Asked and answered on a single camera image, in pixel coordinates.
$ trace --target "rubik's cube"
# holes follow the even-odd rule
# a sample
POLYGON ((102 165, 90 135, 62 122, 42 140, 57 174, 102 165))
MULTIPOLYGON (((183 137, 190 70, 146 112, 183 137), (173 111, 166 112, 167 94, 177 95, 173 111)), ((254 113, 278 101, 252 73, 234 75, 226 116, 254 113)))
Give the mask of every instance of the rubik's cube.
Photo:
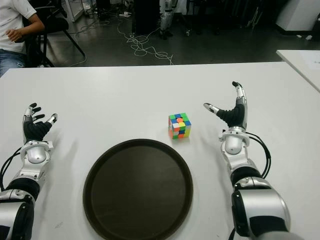
POLYGON ((180 113, 169 116, 169 135, 172 139, 189 137, 191 122, 187 114, 180 113))

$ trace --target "robotic arm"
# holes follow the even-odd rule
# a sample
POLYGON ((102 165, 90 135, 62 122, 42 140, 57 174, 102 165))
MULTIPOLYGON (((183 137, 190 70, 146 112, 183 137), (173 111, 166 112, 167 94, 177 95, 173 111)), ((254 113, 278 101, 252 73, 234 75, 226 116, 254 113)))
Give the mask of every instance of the robotic arm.
POLYGON ((33 116, 41 110, 31 104, 22 121, 24 146, 20 150, 22 168, 0 193, 0 240, 29 240, 32 235, 35 201, 41 191, 51 159, 52 142, 43 141, 58 115, 46 122, 36 122, 44 114, 33 116))
POLYGON ((253 240, 303 240, 289 232, 291 219, 284 200, 248 158, 247 98, 238 82, 232 85, 237 92, 234 109, 222 110, 210 103, 204 107, 229 127, 219 139, 234 190, 231 196, 234 228, 240 236, 253 240))

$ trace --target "white desk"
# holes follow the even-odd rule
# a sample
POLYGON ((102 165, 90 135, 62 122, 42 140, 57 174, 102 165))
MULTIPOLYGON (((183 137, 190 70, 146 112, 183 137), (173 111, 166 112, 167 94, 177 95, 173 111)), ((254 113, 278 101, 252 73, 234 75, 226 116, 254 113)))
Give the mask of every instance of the white desk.
POLYGON ((278 50, 276 53, 320 93, 320 50, 278 50))
MULTIPOLYGON (((47 116, 59 114, 45 138, 55 149, 32 239, 101 239, 83 210, 87 173, 107 149, 136 138, 172 146, 190 168, 192 207, 170 240, 228 239, 232 186, 218 141, 226 124, 203 103, 233 108, 232 81, 247 94, 247 130, 259 134, 271 152, 268 180, 289 207, 292 232, 317 239, 320 94, 285 62, 9 70, 0 78, 1 164, 22 145, 22 114, 30 103, 39 103, 47 116), (183 112, 192 123, 190 137, 170 140, 168 115, 183 112)), ((265 155, 255 142, 249 156, 262 170, 265 155)), ((15 158, 5 186, 20 166, 15 158)))

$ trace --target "dark brown tray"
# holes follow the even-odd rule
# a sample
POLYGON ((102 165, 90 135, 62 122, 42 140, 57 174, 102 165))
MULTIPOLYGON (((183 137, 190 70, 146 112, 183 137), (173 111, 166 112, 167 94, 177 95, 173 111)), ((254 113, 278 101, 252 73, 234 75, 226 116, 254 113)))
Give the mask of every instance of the dark brown tray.
POLYGON ((193 182, 184 159, 150 139, 122 142, 91 168, 83 206, 95 231, 109 240, 163 240, 186 218, 193 182))

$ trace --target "jeans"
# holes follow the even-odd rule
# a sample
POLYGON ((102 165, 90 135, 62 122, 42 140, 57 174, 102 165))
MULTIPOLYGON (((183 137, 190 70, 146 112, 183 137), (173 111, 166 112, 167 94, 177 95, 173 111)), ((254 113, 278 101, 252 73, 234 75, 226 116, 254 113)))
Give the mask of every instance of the jeans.
POLYGON ((0 77, 9 69, 24 68, 25 65, 26 55, 0 49, 0 77))

